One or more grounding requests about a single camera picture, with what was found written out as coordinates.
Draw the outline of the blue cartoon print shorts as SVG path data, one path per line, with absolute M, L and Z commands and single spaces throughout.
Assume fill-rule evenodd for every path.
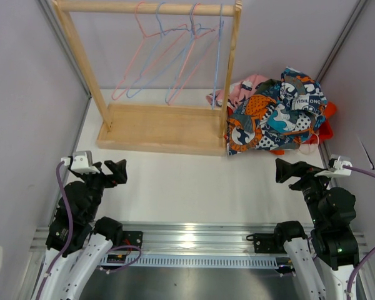
M 230 156 L 248 150 L 299 149 L 327 119 L 328 100 L 321 85 L 294 68 L 287 67 L 279 80 L 242 88 L 249 94 L 241 96 L 227 117 Z

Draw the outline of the light blue wire hanger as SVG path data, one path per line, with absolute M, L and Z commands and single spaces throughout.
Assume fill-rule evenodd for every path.
M 216 90 L 218 84 L 218 73 L 219 73 L 219 60 L 220 60 L 220 52 L 221 52 L 221 39 L 223 35 L 223 5 L 220 6 L 219 12 L 219 26 L 218 26 L 218 34 L 217 34 L 217 52 L 216 52 L 216 65 L 215 65 L 215 72 L 214 72 L 214 82 L 213 82 L 213 89 L 212 89 L 212 100 L 211 100 L 211 109 L 214 110 L 216 107 Z

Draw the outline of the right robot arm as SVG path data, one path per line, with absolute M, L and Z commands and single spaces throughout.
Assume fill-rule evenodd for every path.
M 332 178 L 350 176 L 349 167 L 340 157 L 326 169 L 276 159 L 276 182 L 298 179 L 290 189 L 302 192 L 313 223 L 310 236 L 297 221 L 279 223 L 272 240 L 289 255 L 305 299 L 357 298 L 359 245 L 350 228 L 356 198 L 344 188 L 328 186 Z

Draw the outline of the orange shorts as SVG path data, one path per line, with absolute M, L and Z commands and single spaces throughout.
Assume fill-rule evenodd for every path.
M 335 112 L 336 107 L 324 98 L 281 102 L 261 124 L 262 147 L 281 152 L 327 141 L 333 137 L 329 119 Z

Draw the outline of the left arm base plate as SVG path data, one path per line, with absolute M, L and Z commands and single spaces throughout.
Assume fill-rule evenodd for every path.
M 136 246 L 142 248 L 143 245 L 143 232 L 142 231 L 124 231 L 121 239 L 122 246 Z

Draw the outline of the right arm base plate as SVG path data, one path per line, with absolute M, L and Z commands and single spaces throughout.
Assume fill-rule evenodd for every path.
M 284 247 L 277 234 L 254 233 L 246 236 L 246 240 L 254 246 L 254 252 L 257 254 L 283 254 Z

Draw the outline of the pink shark print shorts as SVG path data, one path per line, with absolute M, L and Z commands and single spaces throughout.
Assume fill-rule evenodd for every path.
M 229 86 L 229 96 L 227 98 L 227 107 L 235 111 L 239 105 L 255 94 L 258 86 L 267 81 L 268 78 L 260 74 L 253 74 L 246 79 L 235 82 Z M 209 104 L 215 101 L 215 107 L 221 107 L 224 99 L 224 90 L 218 89 L 209 93 L 206 100 Z

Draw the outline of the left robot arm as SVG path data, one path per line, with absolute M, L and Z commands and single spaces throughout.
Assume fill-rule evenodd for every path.
M 102 255 L 123 243 L 123 225 L 96 220 L 104 190 L 125 184 L 127 161 L 93 163 L 81 154 L 62 158 L 77 181 L 59 184 L 61 198 L 49 226 L 42 271 L 33 299 L 78 299 Z M 109 174 L 105 174 L 102 165 Z

